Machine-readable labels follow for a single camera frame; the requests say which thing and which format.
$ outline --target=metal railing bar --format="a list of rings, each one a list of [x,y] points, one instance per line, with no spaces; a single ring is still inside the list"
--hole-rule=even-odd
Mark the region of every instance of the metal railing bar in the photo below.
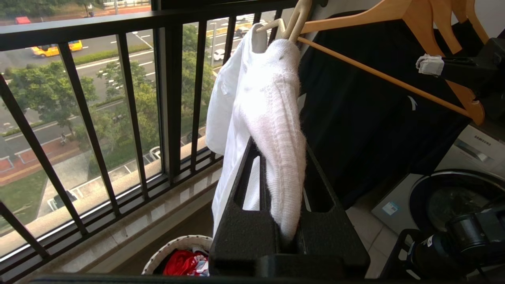
[[[33,235],[25,228],[25,226],[23,226],[18,218],[12,214],[12,212],[7,208],[7,206],[5,206],[3,202],[0,202],[0,214],[42,258],[49,256],[49,253],[47,253],[45,248],[43,248],[40,243],[37,242]]]
[[[232,4],[206,5],[198,9],[150,11],[104,17],[43,22],[30,25],[3,26],[0,51],[69,42],[111,34],[166,27],[173,23],[192,23],[261,11],[292,8],[297,0],[241,1]]]
[[[165,28],[165,60],[167,64],[168,159],[170,181],[181,166],[181,96],[182,96],[182,24]]]
[[[102,175],[102,180],[104,181],[105,189],[107,191],[107,194],[109,195],[109,199],[111,200],[114,213],[116,214],[116,216],[119,216],[121,215],[121,213],[119,212],[118,202],[116,201],[116,196],[114,195],[114,191],[112,189],[111,179],[109,177],[109,173],[107,172],[107,167],[105,165],[102,150],[100,149],[98,136],[96,136],[96,132],[94,131],[93,120],[91,119],[88,105],[86,103],[86,98],[84,97],[84,91],[82,90],[81,82],[79,80],[79,74],[77,74],[77,69],[75,69],[72,53],[70,52],[70,48],[67,42],[58,43],[58,49],[60,50],[60,57],[63,61],[63,65],[65,66],[65,70],[67,71],[70,84],[72,85],[72,89],[74,90],[75,99],[81,112],[82,122],[86,127],[86,133],[88,135],[91,148],[93,149],[96,158],[96,163],[98,164],[98,168],[100,169],[100,174]]]
[[[261,12],[257,12],[254,14],[254,19],[252,20],[252,24],[258,24],[261,20]]]
[[[45,173],[47,174],[47,177],[49,178],[49,180],[51,181],[51,183],[55,187],[56,192],[58,193],[58,195],[62,199],[63,204],[65,204],[65,207],[67,207],[67,210],[70,213],[70,216],[72,216],[72,219],[74,220],[75,224],[79,228],[79,231],[81,232],[82,235],[86,235],[88,233],[86,230],[86,227],[82,223],[82,220],[79,218],[79,214],[77,214],[77,211],[75,210],[75,207],[72,204],[72,201],[70,201],[70,198],[68,197],[67,192],[65,191],[65,188],[63,187],[60,179],[56,175],[56,172],[53,169],[53,166],[51,165],[49,159],[45,155],[45,152],[42,149],[42,146],[39,144],[37,137],[33,133],[33,130],[31,129],[30,124],[28,124],[28,121],[26,120],[26,118],[23,114],[23,111],[21,110],[18,103],[16,102],[16,99],[12,95],[11,90],[9,89],[9,86],[7,86],[7,82],[5,81],[5,79],[2,75],[0,75],[0,94],[2,96],[2,100],[4,101],[4,104],[7,106],[7,108],[11,112],[12,117],[16,121],[19,129],[21,130],[21,132],[25,136],[32,151],[34,152],[39,163],[41,164],[42,168],[44,169]]]
[[[160,149],[162,172],[169,175],[170,159],[168,155],[169,137],[168,137],[168,86],[166,81],[167,60],[169,54],[170,42],[165,39],[166,28],[154,29],[154,45],[155,45],[155,76],[156,76],[156,99],[158,102],[158,114],[160,122]]]
[[[196,148],[198,146],[198,127],[200,123],[201,85],[204,78],[205,42],[207,40],[207,21],[198,23],[198,43],[196,47],[196,71],[194,81],[193,129],[191,137],[191,170],[196,169]]]
[[[198,163],[200,163],[201,161],[203,161],[203,160],[205,160],[205,159],[210,158],[211,156],[212,156],[212,152],[210,152],[210,153],[208,153],[207,155],[205,155],[205,156],[203,156],[203,157],[199,158],[199,159],[196,161],[196,163],[198,164]]]
[[[223,65],[230,59],[231,50],[233,49],[233,37],[235,35],[235,23],[237,15],[233,15],[228,19],[228,30],[226,31],[226,43],[224,45]]]
[[[140,141],[140,129],[138,126],[137,106],[135,103],[135,93],[133,90],[133,79],[131,77],[130,58],[128,54],[128,42],[126,34],[121,33],[116,35],[118,44],[119,62],[121,63],[121,72],[123,74],[124,89],[126,94],[126,106],[130,112],[131,126],[133,130],[133,141],[135,144],[135,153],[137,159],[137,171],[140,179],[142,195],[144,199],[149,199],[147,194],[147,180],[145,178],[144,157],[142,155],[142,144]]]
[[[274,20],[279,19],[281,16],[282,16],[282,9],[275,11]],[[268,39],[268,45],[270,45],[275,40],[276,36],[277,36],[277,27],[273,28],[272,31],[270,32],[270,38]]]

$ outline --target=clothes hanger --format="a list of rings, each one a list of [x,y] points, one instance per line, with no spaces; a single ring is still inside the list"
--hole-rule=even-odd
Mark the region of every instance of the clothes hanger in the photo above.
[[[442,51],[440,50],[435,41],[435,35],[433,33],[432,8],[428,0],[382,0],[373,8],[357,15],[307,22],[305,23],[301,33],[329,30],[335,28],[342,28],[348,26],[356,26],[356,25],[363,25],[398,19],[403,19],[405,21],[405,23],[407,24],[411,32],[414,34],[414,36],[421,44],[426,53],[432,56],[435,55],[444,56],[444,54],[442,53]],[[325,50],[321,49],[322,46],[318,44],[315,44],[306,39],[302,39],[300,37],[298,38],[298,40],[310,46],[313,46],[316,49],[326,52]],[[336,52],[332,52],[330,55],[335,56]],[[364,69],[356,65],[355,64],[356,62],[351,61],[346,62],[349,62],[350,64],[353,64],[367,72],[370,72],[370,70]],[[405,87],[404,85],[399,84],[398,80],[392,80],[393,78],[390,76],[387,75],[381,76],[381,78],[384,78],[401,87]],[[454,82],[450,82],[447,80],[446,82],[452,89],[452,91],[456,94],[462,105],[465,107],[466,114],[464,113],[462,114],[472,118],[477,125],[482,124],[484,122],[484,108],[482,107],[479,101],[474,101],[475,95],[473,94],[473,92],[470,89],[458,85]],[[416,89],[415,93],[419,94],[420,96],[423,96],[429,100],[441,104],[439,100],[434,100],[434,96],[431,95],[427,96],[426,92],[417,88],[415,89]],[[450,109],[453,110],[455,110],[455,108],[457,108],[457,106],[453,105],[450,107]]]
[[[460,52],[463,48],[454,35],[450,23],[452,16],[451,0],[430,0],[430,4],[431,8],[433,8],[433,21],[435,21],[438,31],[440,31],[445,43],[447,43],[450,52],[452,54]]]
[[[452,11],[460,23],[469,20],[480,40],[486,44],[489,36],[475,13],[475,0],[451,0]]]
[[[256,32],[279,27],[279,31],[281,32],[280,38],[289,39],[289,41],[296,43],[298,37],[300,36],[301,29],[304,27],[305,21],[309,16],[311,6],[312,0],[298,0],[287,27],[284,20],[279,18],[264,25],[263,27],[258,28]]]

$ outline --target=street lamp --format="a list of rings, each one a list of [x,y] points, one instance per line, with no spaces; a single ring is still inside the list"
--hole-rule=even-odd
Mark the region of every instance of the street lamp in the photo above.
[[[210,23],[214,25],[214,32],[212,34],[212,47],[211,47],[211,67],[214,68],[214,45],[216,42],[216,23]]]

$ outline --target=washing machine label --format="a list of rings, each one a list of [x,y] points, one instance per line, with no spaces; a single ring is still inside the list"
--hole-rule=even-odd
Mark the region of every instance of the washing machine label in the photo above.
[[[382,207],[382,210],[391,216],[398,211],[398,206],[393,202],[388,202],[386,205],[384,205],[384,207]]]

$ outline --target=car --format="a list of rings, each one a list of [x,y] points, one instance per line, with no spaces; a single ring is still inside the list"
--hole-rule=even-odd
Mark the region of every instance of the car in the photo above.
[[[215,61],[223,60],[224,59],[224,49],[216,50],[212,56],[214,57]]]
[[[245,21],[245,20],[247,20],[247,18],[251,18],[251,17],[254,17],[254,14],[245,14],[245,15],[237,16],[237,20]]]
[[[239,27],[236,31],[235,31],[235,36],[238,36],[238,37],[244,37],[245,34],[249,31],[249,28],[246,28],[246,27]]]

